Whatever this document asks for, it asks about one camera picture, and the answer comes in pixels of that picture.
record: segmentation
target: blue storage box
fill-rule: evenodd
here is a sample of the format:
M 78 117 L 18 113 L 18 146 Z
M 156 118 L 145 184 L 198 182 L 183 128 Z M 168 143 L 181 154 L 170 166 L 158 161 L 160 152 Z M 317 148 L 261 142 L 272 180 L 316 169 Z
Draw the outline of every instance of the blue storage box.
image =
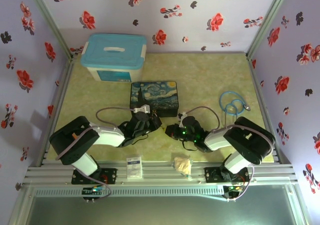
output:
M 146 50 L 144 36 L 95 33 L 84 46 L 81 64 L 97 81 L 138 82 L 142 78 Z

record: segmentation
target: floral wallpaper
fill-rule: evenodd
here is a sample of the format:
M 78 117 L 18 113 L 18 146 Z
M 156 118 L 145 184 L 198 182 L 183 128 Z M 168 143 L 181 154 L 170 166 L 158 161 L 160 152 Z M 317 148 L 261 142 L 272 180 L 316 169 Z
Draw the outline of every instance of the floral wallpaper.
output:
M 67 57 L 33 0 L 0 5 L 0 224 L 6 225 L 39 156 Z
M 313 224 L 320 224 L 319 0 L 285 0 L 252 65 L 280 149 L 293 164 Z
M 147 52 L 246 52 L 272 1 L 44 0 L 71 53 L 93 33 L 144 35 Z

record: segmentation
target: small white box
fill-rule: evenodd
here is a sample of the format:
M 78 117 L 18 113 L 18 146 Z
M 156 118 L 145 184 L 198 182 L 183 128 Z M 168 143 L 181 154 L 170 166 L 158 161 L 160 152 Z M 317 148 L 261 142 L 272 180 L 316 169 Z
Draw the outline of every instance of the small white box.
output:
M 142 162 L 140 156 L 126 159 L 126 177 L 127 179 L 142 179 Z
M 141 81 L 147 39 L 141 35 L 95 33 L 86 42 L 81 64 L 96 81 Z

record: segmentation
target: starry night box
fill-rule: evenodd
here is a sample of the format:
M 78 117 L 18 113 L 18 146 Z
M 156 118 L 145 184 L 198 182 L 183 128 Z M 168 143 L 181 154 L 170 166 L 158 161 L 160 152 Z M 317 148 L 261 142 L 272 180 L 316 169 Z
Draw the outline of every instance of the starry night box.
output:
M 150 111 L 160 118 L 178 115 L 178 91 L 175 81 L 133 82 L 131 84 L 130 108 L 149 105 Z

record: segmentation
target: stethoscope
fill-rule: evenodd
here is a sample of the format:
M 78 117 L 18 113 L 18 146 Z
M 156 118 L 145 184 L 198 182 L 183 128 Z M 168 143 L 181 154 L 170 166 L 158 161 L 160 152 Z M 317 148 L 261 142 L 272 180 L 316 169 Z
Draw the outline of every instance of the stethoscope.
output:
M 239 99 L 234 99 L 230 103 L 225 105 L 225 107 L 223 107 L 222 106 L 222 98 L 226 94 L 234 94 L 234 95 L 238 96 Z M 240 111 L 238 111 L 238 108 L 235 106 L 235 103 L 241 103 L 242 106 L 241 106 Z M 226 114 L 229 114 L 231 116 L 238 116 L 238 115 L 242 114 L 245 110 L 247 110 L 247 111 L 251 110 L 249 105 L 247 104 L 246 100 L 239 93 L 237 93 L 235 91 L 225 91 L 224 93 L 222 93 L 219 98 L 219 105 L 220 105 L 220 108 L 222 109 L 222 111 L 224 111 Z M 235 109 L 235 113 L 229 112 L 228 107 L 233 107 Z

